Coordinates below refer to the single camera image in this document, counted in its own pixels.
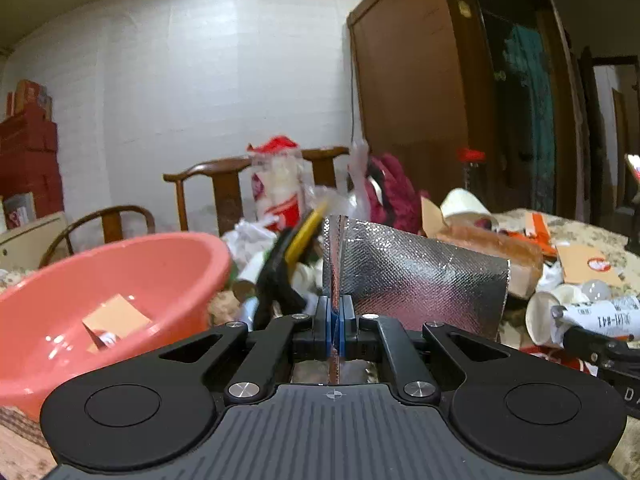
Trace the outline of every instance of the stack of boxes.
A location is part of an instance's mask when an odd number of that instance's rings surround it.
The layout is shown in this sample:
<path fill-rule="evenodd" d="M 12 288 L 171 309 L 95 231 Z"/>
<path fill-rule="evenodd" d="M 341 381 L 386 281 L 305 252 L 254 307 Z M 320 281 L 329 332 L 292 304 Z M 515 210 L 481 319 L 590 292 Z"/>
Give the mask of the stack of boxes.
<path fill-rule="evenodd" d="M 11 99 L 13 115 L 0 123 L 0 195 L 31 193 L 36 218 L 41 218 L 64 208 L 58 131 L 50 120 L 50 98 L 38 96 L 46 96 L 44 87 L 20 81 Z"/>

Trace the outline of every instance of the foil pouch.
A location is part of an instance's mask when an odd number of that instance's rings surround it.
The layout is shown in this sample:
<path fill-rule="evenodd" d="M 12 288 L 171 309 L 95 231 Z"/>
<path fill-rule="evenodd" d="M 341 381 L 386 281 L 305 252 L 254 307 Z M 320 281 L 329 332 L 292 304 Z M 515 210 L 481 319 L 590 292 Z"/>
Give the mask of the foil pouch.
<path fill-rule="evenodd" d="M 408 330 L 441 321 L 496 339 L 508 260 L 345 216 L 325 219 L 322 235 L 322 293 L 332 303 L 350 294 L 356 314 L 395 317 Z"/>

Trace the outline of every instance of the floral tablecloth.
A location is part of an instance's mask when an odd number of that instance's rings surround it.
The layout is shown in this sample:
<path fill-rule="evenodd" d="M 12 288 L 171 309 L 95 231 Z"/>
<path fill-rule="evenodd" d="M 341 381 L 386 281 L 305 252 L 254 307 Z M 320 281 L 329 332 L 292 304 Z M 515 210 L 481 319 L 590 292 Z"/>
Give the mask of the floral tablecloth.
<path fill-rule="evenodd" d="M 500 226 L 524 228 L 526 210 L 495 215 Z M 545 215 L 552 240 L 593 246 L 623 271 L 622 287 L 614 292 L 640 294 L 640 258 L 624 250 L 626 237 L 553 215 Z M 640 421 L 627 419 L 625 434 L 609 463 L 629 480 L 640 480 Z M 7 480 L 38 480 L 55 466 L 40 428 L 12 408 L 0 408 L 0 474 Z"/>

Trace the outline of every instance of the wooden chair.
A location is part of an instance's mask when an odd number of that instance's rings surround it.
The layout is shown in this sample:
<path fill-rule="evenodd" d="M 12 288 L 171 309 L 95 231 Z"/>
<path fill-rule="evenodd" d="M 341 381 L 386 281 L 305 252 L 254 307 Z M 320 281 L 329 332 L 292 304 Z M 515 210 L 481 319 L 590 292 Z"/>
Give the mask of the wooden chair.
<path fill-rule="evenodd" d="M 95 211 L 88 214 L 87 216 L 83 216 L 81 219 L 76 220 L 65 230 L 63 230 L 55 238 L 55 240 L 52 241 L 51 245 L 44 253 L 44 256 L 40 260 L 40 265 L 38 266 L 38 268 L 41 269 L 42 267 L 46 267 L 47 265 L 49 265 L 56 247 L 62 240 L 66 241 L 66 248 L 69 251 L 69 255 L 74 254 L 74 248 L 71 246 L 71 239 L 69 238 L 69 235 L 72 231 L 74 231 L 81 225 L 86 224 L 91 220 L 95 220 L 96 218 L 102 219 L 102 234 L 104 235 L 104 243 L 109 244 L 111 242 L 122 240 L 124 238 L 124 235 L 122 234 L 122 218 L 120 217 L 120 213 L 125 211 L 140 213 L 143 217 L 145 217 L 146 232 L 148 234 L 153 234 L 156 232 L 156 222 L 154 221 L 154 216 L 150 211 L 143 207 L 139 207 L 137 205 L 117 205 L 114 207 L 108 207 L 106 209 L 100 209 L 100 211 Z"/>
<path fill-rule="evenodd" d="M 312 163 L 316 185 L 335 187 L 334 158 L 348 153 L 348 148 L 334 146 L 318 150 L 302 150 L 302 158 Z M 223 235 L 227 231 L 231 231 L 239 219 L 242 218 L 242 199 L 240 197 L 238 174 L 250 165 L 250 156 L 244 155 L 201 162 L 182 173 L 165 173 L 162 176 L 164 181 L 175 184 L 180 230 L 189 230 L 187 209 L 184 202 L 184 181 L 195 175 L 204 175 L 208 176 L 213 184 L 213 199 L 216 203 L 216 214 L 218 216 L 218 232 Z"/>

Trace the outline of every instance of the yellow sticker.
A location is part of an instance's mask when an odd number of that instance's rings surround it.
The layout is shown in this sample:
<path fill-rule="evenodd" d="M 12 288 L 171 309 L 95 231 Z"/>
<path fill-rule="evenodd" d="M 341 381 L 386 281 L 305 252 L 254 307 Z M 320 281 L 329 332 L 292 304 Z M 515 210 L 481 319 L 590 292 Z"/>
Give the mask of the yellow sticker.
<path fill-rule="evenodd" d="M 463 0 L 458 0 L 458 9 L 460 10 L 460 14 L 462 14 L 465 18 L 471 18 L 471 7 L 467 2 Z"/>

